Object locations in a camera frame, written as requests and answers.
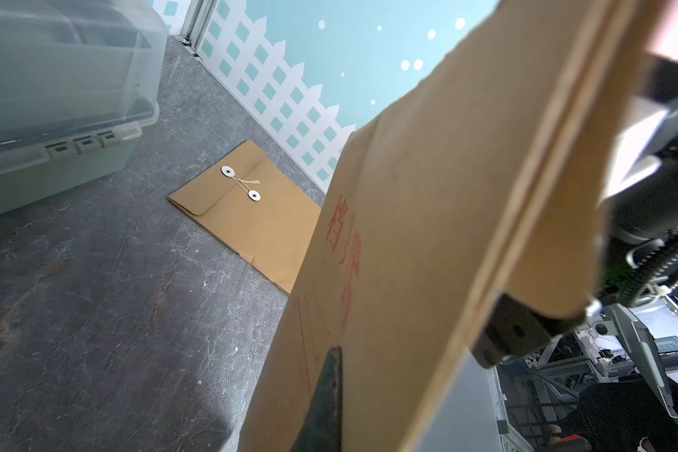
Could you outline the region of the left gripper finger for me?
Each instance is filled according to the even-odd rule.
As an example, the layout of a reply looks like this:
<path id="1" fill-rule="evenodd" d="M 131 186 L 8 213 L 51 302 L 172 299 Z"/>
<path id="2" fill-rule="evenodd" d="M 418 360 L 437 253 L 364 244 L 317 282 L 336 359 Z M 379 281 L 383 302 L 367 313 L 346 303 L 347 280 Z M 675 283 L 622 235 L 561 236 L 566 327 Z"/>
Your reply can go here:
<path id="1" fill-rule="evenodd" d="M 343 353 L 330 348 L 292 452 L 342 450 Z"/>

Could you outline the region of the brown file bag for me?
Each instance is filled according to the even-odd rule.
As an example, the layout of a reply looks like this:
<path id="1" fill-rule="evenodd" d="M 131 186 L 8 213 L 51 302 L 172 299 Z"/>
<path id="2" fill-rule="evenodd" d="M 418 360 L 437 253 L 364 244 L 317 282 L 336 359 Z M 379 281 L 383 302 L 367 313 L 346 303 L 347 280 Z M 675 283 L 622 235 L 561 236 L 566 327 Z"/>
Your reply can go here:
<path id="1" fill-rule="evenodd" d="M 346 451 L 413 451 L 510 292 L 580 314 L 663 1 L 504 1 L 350 136 L 241 429 L 292 448 L 332 348 Z"/>
<path id="2" fill-rule="evenodd" d="M 292 291 L 320 207 L 253 141 L 177 189 L 169 201 L 284 293 Z"/>

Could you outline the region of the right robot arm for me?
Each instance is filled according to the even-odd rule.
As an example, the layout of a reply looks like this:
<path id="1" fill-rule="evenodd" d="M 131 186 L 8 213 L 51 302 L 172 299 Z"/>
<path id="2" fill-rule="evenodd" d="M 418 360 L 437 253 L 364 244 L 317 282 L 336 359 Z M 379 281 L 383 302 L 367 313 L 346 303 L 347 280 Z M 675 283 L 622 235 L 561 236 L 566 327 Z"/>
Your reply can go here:
<path id="1" fill-rule="evenodd" d="M 678 60 L 654 56 L 617 140 L 600 282 L 578 318 L 499 299 L 474 357 L 508 451 L 678 451 Z"/>

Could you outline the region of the clear plastic storage box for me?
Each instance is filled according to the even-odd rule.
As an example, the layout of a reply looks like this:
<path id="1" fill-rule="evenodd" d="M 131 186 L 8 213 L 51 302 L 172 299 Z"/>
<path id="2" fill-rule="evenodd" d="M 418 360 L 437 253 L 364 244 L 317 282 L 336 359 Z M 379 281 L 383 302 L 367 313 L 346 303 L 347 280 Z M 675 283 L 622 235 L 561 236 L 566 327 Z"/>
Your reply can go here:
<path id="1" fill-rule="evenodd" d="M 125 166 L 167 38 L 145 1 L 0 1 L 0 215 Z"/>

